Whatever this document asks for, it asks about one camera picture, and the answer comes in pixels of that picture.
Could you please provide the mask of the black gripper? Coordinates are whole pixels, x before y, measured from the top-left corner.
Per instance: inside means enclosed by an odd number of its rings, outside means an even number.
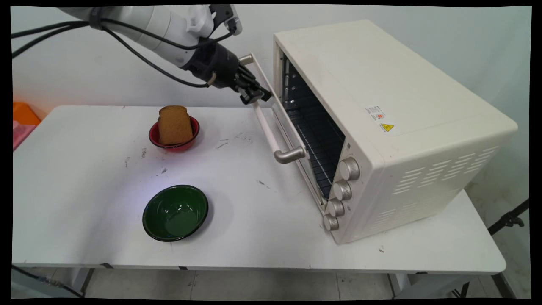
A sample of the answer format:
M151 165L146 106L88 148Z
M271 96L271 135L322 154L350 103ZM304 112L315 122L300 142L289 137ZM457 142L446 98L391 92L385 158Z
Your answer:
M240 62L238 57L219 43L211 43L195 50L191 59L180 67L194 77L208 82L219 89L231 88L240 93L245 105L263 100L267 102L272 94L262 87L254 75Z

